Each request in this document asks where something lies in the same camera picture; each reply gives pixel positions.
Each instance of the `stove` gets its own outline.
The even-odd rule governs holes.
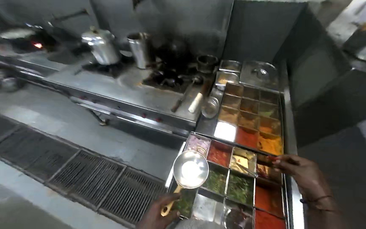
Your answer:
[[[183,94],[191,84],[194,73],[196,73],[196,68],[176,71],[175,69],[168,68],[166,65],[160,64],[152,71],[148,78],[142,81],[142,84]]]
[[[123,58],[120,62],[110,65],[102,65],[97,62],[89,63],[83,65],[82,69],[89,72],[99,73],[102,75],[107,75],[115,78],[119,76],[119,74],[132,63],[133,61],[131,59]]]

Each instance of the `spice container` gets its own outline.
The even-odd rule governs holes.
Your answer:
[[[232,146],[226,145],[221,142],[212,141],[207,160],[228,168],[231,158],[231,152]]]
[[[259,132],[258,149],[273,155],[282,155],[282,140],[280,136]]]
[[[227,84],[225,86],[225,93],[242,97],[242,94],[244,93],[244,87],[236,84]]]
[[[261,117],[259,130],[267,134],[281,135],[282,134],[281,122],[276,119]]]
[[[210,145],[211,139],[191,134],[187,139],[187,144],[184,151],[194,150],[201,153],[204,157],[207,157]]]
[[[285,229],[285,220],[255,209],[255,229]]]
[[[274,119],[279,119],[279,108],[277,105],[272,105],[268,103],[259,103],[259,115],[270,117]]]
[[[192,218],[221,225],[224,197],[199,189],[193,204]]]
[[[238,76],[235,73],[218,71],[216,79],[217,89],[221,91],[224,91],[227,83],[238,83]]]
[[[227,174],[228,169],[209,163],[209,175],[201,186],[217,194],[224,195]]]
[[[278,104],[279,102],[279,95],[269,92],[269,91],[261,91],[261,101],[272,103],[272,104]]]
[[[255,179],[230,172],[227,197],[240,203],[253,206]]]
[[[257,163],[257,173],[259,178],[268,179],[276,182],[277,184],[282,184],[282,173],[275,171],[272,167]]]
[[[238,125],[248,129],[257,130],[259,126],[259,116],[241,111],[238,119]]]
[[[249,174],[248,171],[243,169],[241,166],[247,168],[248,171],[252,172],[255,176],[257,167],[257,155],[251,151],[234,147],[233,155],[231,157],[230,169],[236,170],[243,174]]]
[[[240,83],[276,91],[279,89],[276,68],[269,63],[260,61],[245,61],[243,63]]]
[[[234,141],[237,132],[237,125],[224,121],[218,121],[214,130],[214,137],[227,141]]]
[[[257,155],[257,162],[258,162],[258,164],[261,164],[261,165],[267,165],[267,166],[270,166],[270,167],[273,166],[272,159],[269,158],[267,155],[258,154]]]
[[[239,73],[241,71],[241,63],[235,60],[221,60],[218,70]]]
[[[244,98],[259,100],[259,90],[251,87],[244,87]]]
[[[241,103],[240,97],[224,94],[221,105],[231,107],[234,109],[238,109],[240,106],[240,103]]]
[[[255,207],[273,215],[283,217],[282,189],[280,185],[272,185],[262,179],[256,180]]]
[[[246,98],[242,98],[240,110],[258,114],[258,106],[259,106],[259,102],[250,100],[250,99],[246,99]]]
[[[225,228],[230,229],[253,229],[253,208],[241,205],[229,199],[225,200],[223,222]]]
[[[235,142],[251,148],[257,148],[258,131],[238,126]]]
[[[239,110],[232,109],[229,107],[221,107],[218,120],[225,121],[227,123],[236,124],[238,122]]]

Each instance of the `bracelet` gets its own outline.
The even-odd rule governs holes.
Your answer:
[[[308,204],[308,203],[313,203],[313,202],[317,202],[321,199],[324,199],[324,198],[333,198],[332,195],[324,195],[324,196],[321,196],[315,200],[312,200],[312,201],[308,201],[308,200],[305,200],[305,199],[300,199],[300,202],[304,203],[304,204]]]

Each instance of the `spice tray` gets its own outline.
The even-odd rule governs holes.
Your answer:
[[[227,83],[214,137],[272,155],[283,154],[279,94]]]
[[[196,144],[207,149],[209,175],[201,187],[181,190],[182,197],[172,208],[180,211],[181,219],[194,218],[227,228],[238,223],[249,229],[277,222],[269,228],[287,228],[283,176],[272,168],[267,155],[194,133],[183,149],[194,149]],[[177,183],[172,178],[166,186],[173,192]]]

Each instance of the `gas burner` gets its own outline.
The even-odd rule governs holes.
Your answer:
[[[120,61],[119,63],[111,65],[91,63],[83,65],[82,68],[90,72],[99,73],[111,77],[117,77],[119,76],[119,73],[125,68],[125,66],[126,64]]]
[[[184,93],[190,84],[190,80],[185,79],[174,70],[159,67],[157,70],[153,70],[150,76],[143,80],[142,84],[161,90]]]

